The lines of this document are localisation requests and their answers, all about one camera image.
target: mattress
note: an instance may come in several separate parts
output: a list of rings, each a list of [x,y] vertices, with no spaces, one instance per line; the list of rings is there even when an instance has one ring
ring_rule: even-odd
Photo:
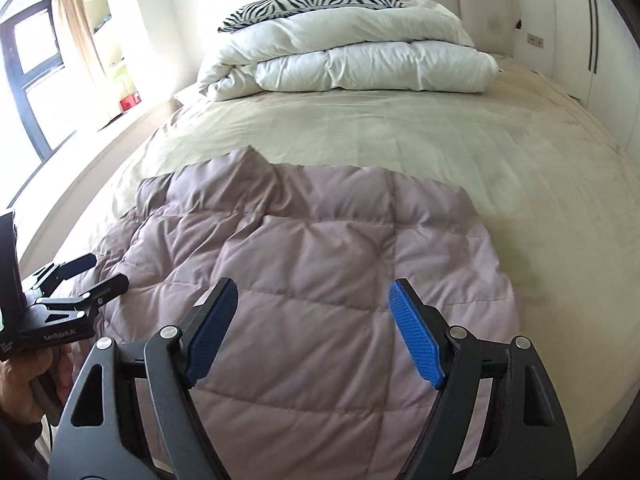
[[[602,449],[640,380],[640,174],[612,137],[509,58],[484,94],[263,93],[202,99],[134,152],[58,255],[91,251],[138,183],[252,145],[270,162],[379,166],[462,186],[524,303],[578,468]]]

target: white duvet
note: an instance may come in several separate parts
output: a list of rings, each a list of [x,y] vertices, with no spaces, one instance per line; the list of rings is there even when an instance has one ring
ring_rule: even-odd
[[[279,92],[483,92],[498,74],[460,19],[431,0],[316,10],[219,34],[198,84],[213,100]]]

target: closet door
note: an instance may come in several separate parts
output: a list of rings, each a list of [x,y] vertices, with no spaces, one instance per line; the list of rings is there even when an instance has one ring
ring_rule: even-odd
[[[556,0],[556,57],[552,78],[583,106],[589,100],[593,33],[590,0]]]
[[[611,0],[595,0],[597,50],[587,110],[626,149],[640,101],[640,49]]]

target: window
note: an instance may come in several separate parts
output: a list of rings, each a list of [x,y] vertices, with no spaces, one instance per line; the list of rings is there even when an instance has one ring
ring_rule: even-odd
[[[22,125],[0,56],[0,210],[38,169],[40,157]]]
[[[78,126],[72,105],[74,90],[53,27],[51,0],[1,23],[0,44],[24,131],[40,161],[45,162]]]

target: pink comforter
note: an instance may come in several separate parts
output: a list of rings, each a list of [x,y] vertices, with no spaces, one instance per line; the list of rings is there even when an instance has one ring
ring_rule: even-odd
[[[478,337],[518,331],[513,288],[466,192],[380,168],[235,150],[143,181],[96,253],[75,292],[129,277],[98,317],[98,335],[118,342],[176,323],[222,276],[238,284],[238,312],[192,390],[234,480],[395,477],[435,392],[387,308],[393,279]],[[473,459],[488,387],[459,466]]]

